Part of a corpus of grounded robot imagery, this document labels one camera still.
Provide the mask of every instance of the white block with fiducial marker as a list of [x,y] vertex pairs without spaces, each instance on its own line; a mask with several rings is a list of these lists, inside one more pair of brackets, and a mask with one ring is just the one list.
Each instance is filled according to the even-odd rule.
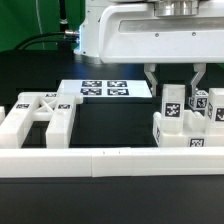
[[206,134],[224,135],[224,89],[209,90],[205,121]]
[[161,131],[180,133],[184,121],[185,86],[163,86]]
[[38,96],[19,98],[0,125],[0,148],[21,148],[33,123],[32,113],[38,107]]
[[77,103],[82,103],[80,94],[59,96],[46,131],[47,148],[69,147]]

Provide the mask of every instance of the white plastic block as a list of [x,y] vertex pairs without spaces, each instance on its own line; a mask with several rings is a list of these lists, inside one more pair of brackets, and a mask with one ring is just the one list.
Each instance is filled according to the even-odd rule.
[[220,147],[224,146],[224,135],[207,135],[206,136],[206,146]]
[[184,85],[163,86],[160,124],[162,131],[179,133],[183,130],[184,102]]
[[88,149],[2,149],[0,177],[91,177]]
[[188,137],[182,134],[167,134],[160,132],[160,147],[187,147]]
[[188,126],[192,132],[205,131],[205,117],[199,112],[191,110],[184,111],[184,125]]
[[5,119],[5,108],[0,107],[0,125],[4,121],[4,119]]
[[0,126],[0,148],[20,148],[32,126],[32,112],[39,107],[39,97],[23,96]]
[[132,176],[222,174],[223,148],[133,149]]
[[74,123],[75,95],[61,95],[46,131],[47,148],[68,148]]
[[224,135],[224,89],[209,90],[205,117],[206,134]]
[[208,103],[208,93],[204,90],[198,90],[195,96],[189,98],[189,106],[193,110],[205,110]]
[[92,176],[131,176],[130,149],[99,149],[92,155]]

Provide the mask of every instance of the white plastic fixture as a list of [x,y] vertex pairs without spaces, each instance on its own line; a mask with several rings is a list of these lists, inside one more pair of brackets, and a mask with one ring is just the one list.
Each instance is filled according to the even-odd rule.
[[[173,93],[173,98],[183,95],[181,86],[164,85],[163,101],[169,98],[169,92]],[[162,113],[154,114],[153,135],[158,146],[223,147],[224,89],[210,89],[205,116],[191,110],[184,111],[181,103],[168,99]]]
[[34,121],[50,121],[46,131],[48,148],[68,148],[76,104],[82,94],[21,93],[0,126],[0,148],[21,148]]
[[[71,89],[68,91],[64,90],[63,94],[19,95],[17,103],[0,125],[0,178],[224,174],[223,89],[210,90],[208,100],[212,108],[207,109],[205,117],[199,112],[183,110],[180,121],[174,126],[177,127],[176,132],[161,130],[160,136],[157,136],[157,127],[160,128],[166,113],[165,110],[163,114],[155,113],[153,134],[156,139],[159,138],[158,148],[100,149],[68,148],[75,104],[83,100],[80,94],[71,93]],[[166,86],[164,92],[168,94],[164,103],[183,103],[183,86]],[[3,108],[0,112],[0,119],[3,119]],[[48,148],[20,149],[34,120],[52,123],[48,127]],[[183,123],[182,132],[179,130],[180,123]],[[205,130],[210,130],[210,133],[205,135]],[[191,146],[202,146],[202,142],[197,140],[205,136],[204,143],[212,146],[189,147],[189,136],[193,137]]]

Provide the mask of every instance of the green wall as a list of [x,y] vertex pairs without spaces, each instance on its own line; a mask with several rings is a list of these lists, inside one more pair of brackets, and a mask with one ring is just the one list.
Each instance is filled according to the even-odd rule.
[[[85,0],[66,0],[70,28],[77,29],[84,20],[84,6]],[[58,1],[39,0],[39,7],[43,32],[59,31]],[[39,33],[35,0],[0,0],[0,51]]]

